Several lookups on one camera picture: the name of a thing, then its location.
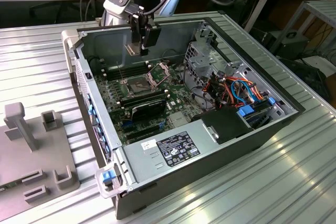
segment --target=blue latch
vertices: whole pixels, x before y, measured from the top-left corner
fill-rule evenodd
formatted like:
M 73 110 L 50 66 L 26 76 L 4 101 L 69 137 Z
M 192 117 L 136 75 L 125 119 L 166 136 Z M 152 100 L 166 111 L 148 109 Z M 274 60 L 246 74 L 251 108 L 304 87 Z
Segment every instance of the blue latch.
M 246 116 L 254 112 L 254 109 L 250 105 L 241 106 L 238 110 L 241 116 Z
M 268 98 L 268 101 L 271 105 L 273 105 L 275 103 L 275 100 L 274 100 L 273 97 Z
M 92 110 L 93 110 L 93 106 L 92 104 L 90 104 L 89 109 L 88 109 L 89 115 L 92 115 Z
M 117 176 L 116 176 L 114 170 L 108 170 L 106 172 L 103 172 L 103 183 L 106 184 L 106 183 L 112 181 L 116 177 Z

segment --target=warning label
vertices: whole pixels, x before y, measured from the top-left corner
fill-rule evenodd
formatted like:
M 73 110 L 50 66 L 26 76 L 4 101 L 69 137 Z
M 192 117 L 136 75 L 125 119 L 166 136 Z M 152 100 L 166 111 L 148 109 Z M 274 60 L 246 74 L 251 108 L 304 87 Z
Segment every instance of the warning label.
M 186 131 L 156 142 L 166 163 L 173 167 L 200 154 Z

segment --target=white sticker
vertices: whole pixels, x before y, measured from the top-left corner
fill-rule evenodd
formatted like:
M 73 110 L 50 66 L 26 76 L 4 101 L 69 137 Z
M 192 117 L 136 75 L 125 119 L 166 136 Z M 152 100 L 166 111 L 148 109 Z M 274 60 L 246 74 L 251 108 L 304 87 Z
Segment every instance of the white sticker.
M 190 150 L 190 153 L 194 153 L 194 152 L 197 152 L 197 149 Z
M 144 151 L 148 150 L 150 148 L 156 147 L 156 140 L 152 139 L 152 140 L 149 140 L 147 142 L 143 142 L 143 143 L 141 143 L 141 146 L 142 146 Z

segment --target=gray bracket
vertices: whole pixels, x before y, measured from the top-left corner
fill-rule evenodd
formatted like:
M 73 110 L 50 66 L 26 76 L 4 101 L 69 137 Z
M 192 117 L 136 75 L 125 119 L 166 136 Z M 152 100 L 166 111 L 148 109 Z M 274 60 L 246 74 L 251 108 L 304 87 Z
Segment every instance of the gray bracket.
M 61 126 L 61 122 L 57 119 L 54 110 L 41 113 L 42 124 L 46 131 L 52 131 Z
M 32 190 L 25 191 L 23 193 L 24 200 L 27 203 L 32 203 L 33 201 L 37 199 L 41 199 L 49 194 L 49 190 L 46 188 L 45 185 L 41 185 L 38 187 L 35 187 Z
M 9 130 L 5 131 L 5 134 L 10 140 L 14 140 L 22 136 L 30 151 L 35 151 L 38 149 L 38 145 L 32 134 L 32 131 L 28 127 L 26 121 L 23 119 L 25 116 L 25 108 L 22 103 L 16 102 L 12 104 L 5 105 L 5 123 L 7 124 Z
M 42 169 L 35 170 L 27 175 L 22 176 L 22 183 L 25 185 L 29 185 L 45 177 L 46 177 L 46 174 L 42 171 Z
M 62 115 L 24 120 L 22 103 L 6 105 L 0 127 L 0 222 L 79 187 Z
M 60 190 L 63 190 L 69 186 L 72 186 L 74 183 L 72 173 L 68 165 L 67 165 L 67 174 L 59 175 L 57 174 L 56 170 L 53 170 L 53 175 L 54 175 L 55 184 Z

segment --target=slotted aluminum surface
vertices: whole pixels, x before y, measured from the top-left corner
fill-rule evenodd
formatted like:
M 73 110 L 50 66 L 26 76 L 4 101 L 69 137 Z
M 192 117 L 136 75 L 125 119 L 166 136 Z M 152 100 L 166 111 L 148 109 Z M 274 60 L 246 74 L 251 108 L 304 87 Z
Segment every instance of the slotted aluminum surface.
M 336 28 L 336 1 L 307 1 L 304 7 L 330 26 Z
M 93 179 L 97 163 L 61 47 L 60 32 L 83 25 L 0 30 L 0 113 L 5 103 L 14 100 L 28 107 L 27 117 L 50 109 L 61 112 L 81 181 L 78 190 L 4 223 L 335 223 L 336 111 L 227 16 L 205 14 L 286 88 L 306 112 L 260 149 L 116 221 L 111 200 L 99 196 Z M 218 47 L 235 59 L 223 42 Z

